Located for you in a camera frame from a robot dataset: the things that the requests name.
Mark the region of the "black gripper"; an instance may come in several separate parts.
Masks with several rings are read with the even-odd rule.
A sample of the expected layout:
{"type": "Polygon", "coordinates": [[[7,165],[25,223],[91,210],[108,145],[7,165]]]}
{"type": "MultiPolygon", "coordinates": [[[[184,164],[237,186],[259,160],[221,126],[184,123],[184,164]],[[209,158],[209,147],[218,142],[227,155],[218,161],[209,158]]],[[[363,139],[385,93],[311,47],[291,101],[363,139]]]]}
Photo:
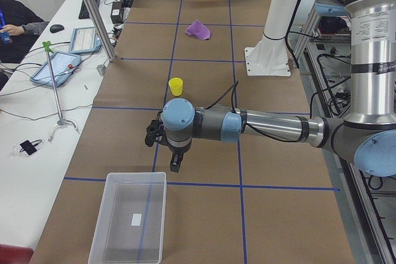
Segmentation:
{"type": "Polygon", "coordinates": [[[188,138],[181,142],[177,142],[168,138],[161,139],[160,144],[167,146],[173,153],[170,161],[171,172],[179,172],[181,163],[183,161],[183,154],[190,149],[191,143],[192,143],[191,138],[188,138]]]}

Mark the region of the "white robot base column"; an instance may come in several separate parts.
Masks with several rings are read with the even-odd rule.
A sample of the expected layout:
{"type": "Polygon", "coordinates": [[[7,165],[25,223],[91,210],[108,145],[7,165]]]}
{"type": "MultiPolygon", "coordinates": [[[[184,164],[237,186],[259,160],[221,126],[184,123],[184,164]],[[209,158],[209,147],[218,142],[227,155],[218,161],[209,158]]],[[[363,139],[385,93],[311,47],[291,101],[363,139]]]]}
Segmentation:
{"type": "Polygon", "coordinates": [[[244,49],[248,76],[291,75],[286,35],[297,3],[298,0],[271,0],[262,39],[255,47],[244,49]]]}

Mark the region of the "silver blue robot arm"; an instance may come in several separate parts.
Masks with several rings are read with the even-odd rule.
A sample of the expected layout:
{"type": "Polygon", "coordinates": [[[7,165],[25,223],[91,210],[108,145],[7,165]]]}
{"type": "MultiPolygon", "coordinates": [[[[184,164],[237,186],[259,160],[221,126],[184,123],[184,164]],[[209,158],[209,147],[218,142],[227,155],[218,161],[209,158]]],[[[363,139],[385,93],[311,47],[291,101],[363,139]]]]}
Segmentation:
{"type": "Polygon", "coordinates": [[[212,104],[194,107],[184,98],[167,102],[147,128],[146,145],[172,152],[180,169],[192,139],[236,142],[259,134],[323,148],[373,176],[395,174],[395,0],[316,0],[324,16],[351,17],[351,103],[343,119],[282,116],[212,104]]]}

